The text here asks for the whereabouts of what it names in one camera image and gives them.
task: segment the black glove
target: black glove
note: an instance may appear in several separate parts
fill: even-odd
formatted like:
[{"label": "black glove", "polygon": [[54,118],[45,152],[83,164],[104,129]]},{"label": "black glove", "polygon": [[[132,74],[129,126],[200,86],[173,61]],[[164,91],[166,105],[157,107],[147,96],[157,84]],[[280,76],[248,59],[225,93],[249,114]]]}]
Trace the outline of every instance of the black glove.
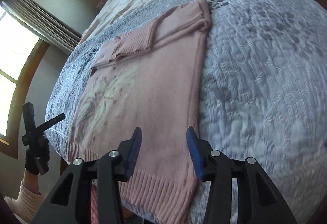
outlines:
[{"label": "black glove", "polygon": [[48,168],[48,161],[50,160],[49,140],[44,136],[38,136],[33,144],[30,144],[26,150],[25,168],[28,172],[38,175],[40,170],[36,164],[37,158],[42,168]]}]

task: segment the beige sleeve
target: beige sleeve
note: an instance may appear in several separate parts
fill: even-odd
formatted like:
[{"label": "beige sleeve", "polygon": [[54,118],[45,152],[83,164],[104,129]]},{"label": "beige sleeve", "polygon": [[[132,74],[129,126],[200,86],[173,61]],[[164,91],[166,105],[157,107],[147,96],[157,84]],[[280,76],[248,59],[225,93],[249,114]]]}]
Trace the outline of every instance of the beige sleeve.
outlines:
[{"label": "beige sleeve", "polygon": [[14,214],[30,223],[43,201],[43,196],[32,193],[21,183],[18,198],[14,200],[5,197],[4,200]]}]

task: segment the quilted bedspread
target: quilted bedspread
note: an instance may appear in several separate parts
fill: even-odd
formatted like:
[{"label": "quilted bedspread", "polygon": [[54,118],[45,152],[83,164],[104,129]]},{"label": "quilted bedspread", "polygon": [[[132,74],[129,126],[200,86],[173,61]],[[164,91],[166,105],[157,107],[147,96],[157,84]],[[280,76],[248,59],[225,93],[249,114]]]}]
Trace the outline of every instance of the quilted bedspread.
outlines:
[{"label": "quilted bedspread", "polygon": [[[70,125],[102,43],[192,0],[137,10],[69,56],[46,110],[66,119],[46,131],[66,157]],[[327,12],[314,0],[208,0],[212,29],[201,84],[200,137],[228,157],[255,157],[304,223],[327,190]],[[233,184],[232,223],[237,219]],[[188,221],[202,223],[210,183],[200,183]],[[153,222],[156,216],[128,201]]]}]

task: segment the silver bolt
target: silver bolt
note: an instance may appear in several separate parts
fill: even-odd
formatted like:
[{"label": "silver bolt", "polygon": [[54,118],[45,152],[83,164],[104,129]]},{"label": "silver bolt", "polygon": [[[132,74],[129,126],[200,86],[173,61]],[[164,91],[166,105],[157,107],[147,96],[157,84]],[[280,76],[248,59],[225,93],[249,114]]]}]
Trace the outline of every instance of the silver bolt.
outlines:
[{"label": "silver bolt", "polygon": [[119,154],[118,151],[113,150],[113,151],[110,151],[109,156],[114,158],[114,157],[118,156],[118,154]]},{"label": "silver bolt", "polygon": [[75,160],[73,161],[73,164],[74,164],[74,165],[81,165],[82,162],[83,162],[82,159],[75,159]]},{"label": "silver bolt", "polygon": [[220,156],[220,152],[218,150],[212,150],[210,153],[213,157],[218,157]]},{"label": "silver bolt", "polygon": [[255,158],[247,158],[247,162],[250,164],[254,164],[256,162]]}]

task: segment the gray curtain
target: gray curtain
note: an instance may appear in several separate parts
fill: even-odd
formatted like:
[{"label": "gray curtain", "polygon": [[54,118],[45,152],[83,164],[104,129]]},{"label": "gray curtain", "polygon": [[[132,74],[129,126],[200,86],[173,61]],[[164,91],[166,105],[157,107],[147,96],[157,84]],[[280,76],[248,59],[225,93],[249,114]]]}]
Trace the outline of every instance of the gray curtain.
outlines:
[{"label": "gray curtain", "polygon": [[1,6],[38,37],[66,53],[71,53],[81,40],[81,34],[32,0],[4,0]]}]

